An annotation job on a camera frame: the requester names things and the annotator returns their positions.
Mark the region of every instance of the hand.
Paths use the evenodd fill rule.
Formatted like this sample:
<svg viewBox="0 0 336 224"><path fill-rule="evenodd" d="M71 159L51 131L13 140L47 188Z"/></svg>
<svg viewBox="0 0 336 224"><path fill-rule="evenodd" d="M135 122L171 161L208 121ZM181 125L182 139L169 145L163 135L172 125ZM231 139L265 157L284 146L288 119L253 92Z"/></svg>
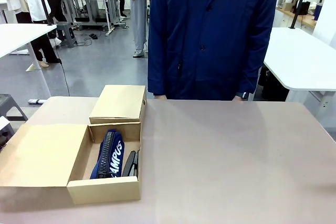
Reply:
<svg viewBox="0 0 336 224"><path fill-rule="evenodd" d="M155 95L154 98L158 100L167 100L167 97L165 95Z"/></svg>
<svg viewBox="0 0 336 224"><path fill-rule="evenodd" d="M235 96L232 101L234 101L234 102L243 102L244 100L241 97Z"/></svg>

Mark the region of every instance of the open cardboard box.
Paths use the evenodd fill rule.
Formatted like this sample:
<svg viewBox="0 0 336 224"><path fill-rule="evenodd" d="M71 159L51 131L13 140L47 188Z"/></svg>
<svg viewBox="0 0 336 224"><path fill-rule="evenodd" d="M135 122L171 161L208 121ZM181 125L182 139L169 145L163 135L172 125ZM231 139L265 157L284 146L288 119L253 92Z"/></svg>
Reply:
<svg viewBox="0 0 336 224"><path fill-rule="evenodd" d="M106 85L94 106L90 123L143 122L146 86Z"/></svg>
<svg viewBox="0 0 336 224"><path fill-rule="evenodd" d="M109 129L123 136L122 170L131 151L140 150L139 177L89 179ZM0 187L67 187L74 204L139 200L141 159L140 122L24 124L0 153Z"/></svg>

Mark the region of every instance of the navy blue jacket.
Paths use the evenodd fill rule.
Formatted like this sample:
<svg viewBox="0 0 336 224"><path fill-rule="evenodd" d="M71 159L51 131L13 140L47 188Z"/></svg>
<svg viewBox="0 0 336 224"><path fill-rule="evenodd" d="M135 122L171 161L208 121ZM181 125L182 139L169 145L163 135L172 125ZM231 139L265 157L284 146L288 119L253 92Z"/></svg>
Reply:
<svg viewBox="0 0 336 224"><path fill-rule="evenodd" d="M151 0L148 89L169 99L253 93L276 0Z"/></svg>

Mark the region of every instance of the white tabletop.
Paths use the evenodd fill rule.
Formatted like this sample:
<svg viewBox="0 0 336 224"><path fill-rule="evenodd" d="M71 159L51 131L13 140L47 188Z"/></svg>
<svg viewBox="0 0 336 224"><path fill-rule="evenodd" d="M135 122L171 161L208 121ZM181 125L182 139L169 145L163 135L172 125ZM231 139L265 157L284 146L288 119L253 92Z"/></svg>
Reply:
<svg viewBox="0 0 336 224"><path fill-rule="evenodd" d="M300 29L273 28L265 65L287 89L336 91L336 50Z"/></svg>
<svg viewBox="0 0 336 224"><path fill-rule="evenodd" d="M0 58L41 35L56 29L56 27L56 25L48 26L43 24L1 24Z"/></svg>

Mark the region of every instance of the wristwatch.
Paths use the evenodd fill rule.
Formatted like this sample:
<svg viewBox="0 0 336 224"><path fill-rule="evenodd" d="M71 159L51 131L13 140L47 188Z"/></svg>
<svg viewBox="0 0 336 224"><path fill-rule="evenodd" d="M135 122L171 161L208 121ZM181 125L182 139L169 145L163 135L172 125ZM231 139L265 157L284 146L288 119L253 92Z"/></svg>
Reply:
<svg viewBox="0 0 336 224"><path fill-rule="evenodd" d="M244 92L244 93L237 92L236 93L236 96L242 98L243 100L247 100L248 99L248 95L249 95L249 93L247 93L247 92Z"/></svg>

